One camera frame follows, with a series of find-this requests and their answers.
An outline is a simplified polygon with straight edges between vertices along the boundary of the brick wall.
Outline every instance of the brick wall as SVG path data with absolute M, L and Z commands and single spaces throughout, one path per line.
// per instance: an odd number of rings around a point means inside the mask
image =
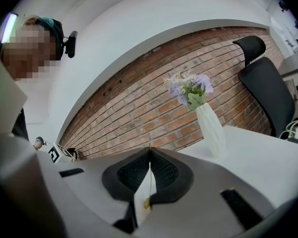
M 71 121 L 60 144 L 76 147 L 80 158 L 96 158 L 135 147 L 179 150 L 203 138 L 195 112 L 179 105 L 163 78 L 192 68 L 212 80 L 207 96 L 221 124 L 270 133 L 261 108 L 240 83 L 242 50 L 233 40 L 257 35 L 265 56 L 278 67 L 282 55 L 265 29 L 226 27 L 195 32 L 136 59 L 102 85 Z

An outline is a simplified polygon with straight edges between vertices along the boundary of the white vase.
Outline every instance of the white vase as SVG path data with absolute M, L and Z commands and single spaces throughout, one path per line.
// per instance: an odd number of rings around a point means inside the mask
M 199 126 L 204 139 L 214 157 L 221 157 L 226 153 L 226 141 L 223 127 L 208 103 L 197 107 Z

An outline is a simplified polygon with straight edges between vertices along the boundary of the white desk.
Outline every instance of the white desk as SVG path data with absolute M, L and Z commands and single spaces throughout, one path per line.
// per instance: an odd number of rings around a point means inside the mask
M 224 132 L 226 156 L 213 158 L 205 140 L 179 152 L 225 167 L 275 207 L 298 196 L 298 144 L 231 126 Z

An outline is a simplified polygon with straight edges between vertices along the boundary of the dark clothing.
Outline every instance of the dark clothing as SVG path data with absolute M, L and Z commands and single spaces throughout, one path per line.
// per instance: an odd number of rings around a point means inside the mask
M 23 138 L 25 138 L 26 140 L 29 141 L 29 136 L 28 136 L 28 131 L 26 129 L 25 116 L 24 116 L 23 108 L 22 108 L 18 118 L 15 121 L 14 127 L 12 129 L 12 133 L 15 136 L 23 137 Z

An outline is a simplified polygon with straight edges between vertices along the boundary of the person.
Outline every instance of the person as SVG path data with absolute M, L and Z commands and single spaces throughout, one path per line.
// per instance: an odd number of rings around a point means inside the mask
M 46 145 L 46 142 L 44 142 L 42 137 L 37 137 L 33 146 L 35 150 L 40 150 L 43 145 Z
M 33 16 L 24 22 L 15 36 L 10 37 L 8 43 L 0 42 L 0 60 L 13 80 L 31 78 L 49 61 L 61 60 L 63 38 L 61 22 Z M 23 108 L 12 133 L 29 140 Z

